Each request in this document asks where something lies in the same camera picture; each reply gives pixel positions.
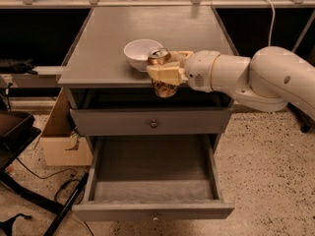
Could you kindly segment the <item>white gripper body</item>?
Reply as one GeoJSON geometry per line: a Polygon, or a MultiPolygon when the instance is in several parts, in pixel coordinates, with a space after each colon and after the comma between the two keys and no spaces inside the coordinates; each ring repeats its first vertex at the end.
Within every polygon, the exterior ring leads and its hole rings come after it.
{"type": "Polygon", "coordinates": [[[217,51],[203,50],[193,53],[185,62],[188,86],[193,90],[211,92],[211,72],[216,59],[221,54],[217,51]]]}

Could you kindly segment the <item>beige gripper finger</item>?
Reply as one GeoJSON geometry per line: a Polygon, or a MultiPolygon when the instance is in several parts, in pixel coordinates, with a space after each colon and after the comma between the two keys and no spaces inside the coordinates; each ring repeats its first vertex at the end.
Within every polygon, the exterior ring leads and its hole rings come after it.
{"type": "Polygon", "coordinates": [[[191,55],[193,54],[193,51],[171,51],[170,55],[170,61],[171,62],[185,62],[191,55]]]}
{"type": "Polygon", "coordinates": [[[170,62],[163,65],[149,65],[147,72],[153,80],[174,86],[179,86],[188,81],[185,70],[180,67],[179,62],[170,62]]]}

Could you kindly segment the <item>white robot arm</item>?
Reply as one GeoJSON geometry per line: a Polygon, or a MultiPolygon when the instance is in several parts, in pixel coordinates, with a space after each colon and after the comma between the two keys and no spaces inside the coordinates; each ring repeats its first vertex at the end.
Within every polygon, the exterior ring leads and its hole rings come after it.
{"type": "Polygon", "coordinates": [[[255,110],[276,112],[288,104],[315,119],[315,68],[295,53],[267,46],[253,57],[218,51],[150,52],[150,78],[158,83],[227,94],[255,110]]]}

